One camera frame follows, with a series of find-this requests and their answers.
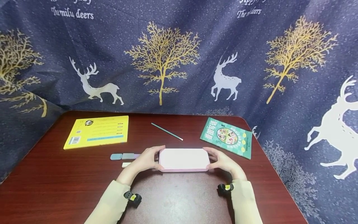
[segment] book cover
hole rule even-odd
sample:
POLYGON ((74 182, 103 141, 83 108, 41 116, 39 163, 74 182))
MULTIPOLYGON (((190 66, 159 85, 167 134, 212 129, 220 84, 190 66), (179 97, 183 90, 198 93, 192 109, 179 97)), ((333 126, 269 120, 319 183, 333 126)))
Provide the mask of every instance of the book cover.
POLYGON ((128 116, 77 119, 63 149, 127 142, 128 116))
POLYGON ((200 139, 251 159, 252 132, 208 118, 200 139))

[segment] navy blue curtain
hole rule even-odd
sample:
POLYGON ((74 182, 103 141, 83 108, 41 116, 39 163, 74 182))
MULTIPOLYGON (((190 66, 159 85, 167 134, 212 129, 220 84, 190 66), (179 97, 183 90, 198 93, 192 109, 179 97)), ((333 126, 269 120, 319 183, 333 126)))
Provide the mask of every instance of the navy blue curtain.
POLYGON ((354 0, 0 1, 0 183, 69 110, 246 119, 310 224, 357 223, 354 0))

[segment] person's right hand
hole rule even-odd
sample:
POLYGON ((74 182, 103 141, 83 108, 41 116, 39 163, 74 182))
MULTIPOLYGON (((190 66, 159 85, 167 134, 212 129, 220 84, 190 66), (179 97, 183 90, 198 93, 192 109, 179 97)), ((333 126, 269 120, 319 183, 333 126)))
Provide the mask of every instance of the person's right hand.
POLYGON ((233 180, 247 180, 244 171, 241 166, 239 166, 234 160, 225 155, 225 153, 210 147, 203 147, 205 151, 208 152, 209 158, 215 161, 215 163, 209 164, 207 169, 220 168, 229 172, 233 180))

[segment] eraser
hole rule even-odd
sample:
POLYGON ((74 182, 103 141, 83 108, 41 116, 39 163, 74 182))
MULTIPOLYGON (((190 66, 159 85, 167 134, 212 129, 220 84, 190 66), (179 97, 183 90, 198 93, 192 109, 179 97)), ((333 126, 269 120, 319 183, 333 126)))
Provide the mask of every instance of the eraser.
POLYGON ((112 154, 110 159, 111 160, 121 160, 122 159, 122 154, 121 153, 112 154))
POLYGON ((122 164, 122 168, 126 168, 129 164, 131 164, 131 163, 126 163, 126 162, 124 162, 124 163, 122 164))
POLYGON ((123 160, 135 160, 136 159, 136 156, 134 153, 123 153, 123 157, 122 157, 123 160))

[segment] wrist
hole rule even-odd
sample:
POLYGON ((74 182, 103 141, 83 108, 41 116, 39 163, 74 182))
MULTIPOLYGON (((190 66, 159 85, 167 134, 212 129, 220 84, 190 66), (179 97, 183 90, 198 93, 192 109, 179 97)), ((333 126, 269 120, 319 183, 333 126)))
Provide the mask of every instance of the wrist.
POLYGON ((129 165, 119 174, 116 181, 120 184, 131 186, 138 173, 139 171, 134 166, 129 165))
POLYGON ((238 165, 230 171, 233 180, 247 181, 247 177, 242 168, 238 165))

